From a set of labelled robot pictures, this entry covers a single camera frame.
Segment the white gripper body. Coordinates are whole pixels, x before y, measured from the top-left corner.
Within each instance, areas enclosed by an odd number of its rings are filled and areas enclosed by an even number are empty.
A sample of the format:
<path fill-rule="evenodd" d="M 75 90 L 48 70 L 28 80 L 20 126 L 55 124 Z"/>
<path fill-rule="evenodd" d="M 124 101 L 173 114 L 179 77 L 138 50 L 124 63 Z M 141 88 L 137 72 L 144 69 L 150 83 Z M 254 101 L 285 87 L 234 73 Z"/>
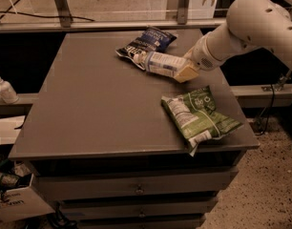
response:
<path fill-rule="evenodd" d="M 191 59 L 204 71 L 212 71 L 220 67 L 225 60 L 222 58 L 222 37 L 211 31 L 203 35 L 192 50 Z"/>

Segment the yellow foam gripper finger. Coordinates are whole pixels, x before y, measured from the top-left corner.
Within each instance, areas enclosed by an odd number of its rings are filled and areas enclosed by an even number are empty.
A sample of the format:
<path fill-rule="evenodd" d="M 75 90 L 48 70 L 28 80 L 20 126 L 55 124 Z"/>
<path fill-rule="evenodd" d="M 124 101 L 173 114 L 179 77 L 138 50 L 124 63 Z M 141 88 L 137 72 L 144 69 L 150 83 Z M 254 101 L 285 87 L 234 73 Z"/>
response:
<path fill-rule="evenodd" d="M 186 59 L 191 59 L 193 50 L 194 50 L 194 46 L 186 54 L 184 54 L 183 57 Z"/>
<path fill-rule="evenodd" d="M 174 79 L 179 83 L 183 83 L 196 78 L 198 76 L 198 71 L 199 67 L 194 63 L 188 63 L 176 73 Z"/>

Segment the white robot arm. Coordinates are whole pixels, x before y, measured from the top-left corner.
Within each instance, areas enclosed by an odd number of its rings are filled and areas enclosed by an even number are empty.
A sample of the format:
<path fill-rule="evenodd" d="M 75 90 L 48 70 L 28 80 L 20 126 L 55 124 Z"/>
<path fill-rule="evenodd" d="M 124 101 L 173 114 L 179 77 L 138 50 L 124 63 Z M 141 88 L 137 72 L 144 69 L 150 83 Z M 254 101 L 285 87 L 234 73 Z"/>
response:
<path fill-rule="evenodd" d="M 187 62 L 176 72 L 182 83 L 212 71 L 227 59 L 264 48 L 292 72 L 292 21 L 281 6 L 271 0 L 235 0 L 226 20 L 203 35 L 185 55 Z"/>

